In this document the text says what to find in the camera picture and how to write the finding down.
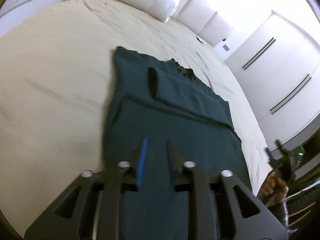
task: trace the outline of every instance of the bed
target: bed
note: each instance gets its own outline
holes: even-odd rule
[[[229,102],[257,194],[271,170],[265,139],[236,78],[196,37],[116,0],[70,0],[0,39],[0,207],[20,235],[82,170],[102,170],[117,46],[174,58]]]

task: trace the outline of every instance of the human hand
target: human hand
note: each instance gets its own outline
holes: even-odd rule
[[[269,206],[282,203],[287,196],[289,188],[283,179],[276,176],[276,172],[274,171],[271,172],[263,182],[257,195],[258,199],[262,200],[266,196],[272,194],[276,185],[280,187],[281,190],[271,198],[271,203]]]

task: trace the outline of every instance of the yellow stripe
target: yellow stripe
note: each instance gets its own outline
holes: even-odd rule
[[[306,214],[304,214],[302,217],[300,217],[300,218],[299,218],[298,220],[296,220],[295,222],[291,223],[291,224],[289,225],[289,227],[292,226],[292,225],[294,225],[296,222],[300,221],[301,219],[303,219],[303,218],[304,218],[306,215],[308,215],[310,212],[311,212],[311,210],[308,211]]]
[[[292,217],[292,216],[294,216],[294,215],[296,215],[296,214],[299,214],[299,213],[302,212],[302,211],[305,211],[305,210],[308,209],[309,207],[313,206],[315,203],[316,203],[316,202],[314,201],[311,205],[308,205],[308,206],[305,207],[304,209],[301,209],[301,210],[299,210],[299,211],[297,211],[297,212],[289,215],[289,217]]]

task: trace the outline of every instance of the screw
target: screw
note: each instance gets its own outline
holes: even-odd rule
[[[183,164],[186,168],[194,168],[196,164],[194,162],[185,162]]]
[[[229,170],[224,170],[221,172],[221,175],[223,177],[231,177],[233,175],[232,171],[229,171]]]
[[[81,176],[85,178],[90,178],[93,174],[93,171],[85,170],[82,172]]]
[[[129,162],[119,162],[118,166],[120,168],[129,168],[130,167],[130,163]]]

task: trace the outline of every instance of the wall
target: wall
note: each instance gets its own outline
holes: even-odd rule
[[[234,26],[215,50],[226,60],[271,14],[272,9],[291,20],[320,43],[320,24],[305,0],[208,0]]]

